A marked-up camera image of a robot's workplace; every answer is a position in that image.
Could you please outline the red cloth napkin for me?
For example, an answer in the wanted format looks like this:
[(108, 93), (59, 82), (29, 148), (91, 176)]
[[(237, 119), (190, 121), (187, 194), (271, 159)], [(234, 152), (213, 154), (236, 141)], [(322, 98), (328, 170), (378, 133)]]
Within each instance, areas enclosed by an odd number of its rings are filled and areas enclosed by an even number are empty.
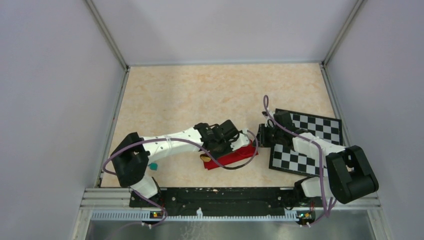
[[(250, 143), (249, 143), (248, 146), (244, 146), (244, 147), (236, 150), (235, 152), (232, 152), (232, 153), (229, 153), (229, 154), (224, 155), (222, 157), (219, 157), (216, 160), (220, 164), (222, 164), (223, 166), (227, 166), (229, 164), (233, 164), (233, 163), (239, 162), (241, 160), (251, 158), (252, 156), (254, 156), (255, 149), (256, 149), (256, 147), (254, 146), (253, 141), (250, 140)], [(212, 169), (216, 169), (216, 168), (219, 167), (212, 160), (210, 162), (203, 162), (203, 166), (207, 170), (212, 170)]]

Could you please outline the gold spoon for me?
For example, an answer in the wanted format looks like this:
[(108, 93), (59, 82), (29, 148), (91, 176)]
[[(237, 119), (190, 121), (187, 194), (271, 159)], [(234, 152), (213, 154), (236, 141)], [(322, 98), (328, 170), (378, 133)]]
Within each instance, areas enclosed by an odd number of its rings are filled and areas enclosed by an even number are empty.
[(208, 163), (212, 160), (207, 154), (201, 154), (199, 157), (204, 163)]

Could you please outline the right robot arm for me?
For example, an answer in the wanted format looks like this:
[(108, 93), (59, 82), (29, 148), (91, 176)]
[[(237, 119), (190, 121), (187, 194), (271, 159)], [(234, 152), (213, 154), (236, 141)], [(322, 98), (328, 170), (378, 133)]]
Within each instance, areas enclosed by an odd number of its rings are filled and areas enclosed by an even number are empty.
[(364, 150), (343, 145), (340, 119), (283, 109), (262, 114), (257, 138), (271, 149), (269, 168), (304, 176), (294, 184), (297, 205), (322, 195), (347, 204), (379, 190)]

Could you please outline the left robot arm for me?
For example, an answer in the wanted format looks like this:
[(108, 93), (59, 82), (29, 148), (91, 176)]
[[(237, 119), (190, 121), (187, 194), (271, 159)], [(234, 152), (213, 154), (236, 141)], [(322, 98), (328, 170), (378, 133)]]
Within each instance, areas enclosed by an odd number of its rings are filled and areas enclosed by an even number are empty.
[(157, 160), (181, 153), (203, 151), (212, 161), (250, 144), (247, 130), (238, 130), (231, 120), (222, 124), (198, 123), (186, 130), (160, 136), (128, 134), (110, 159), (122, 188), (133, 188), (149, 207), (160, 202), (156, 181), (146, 173)]

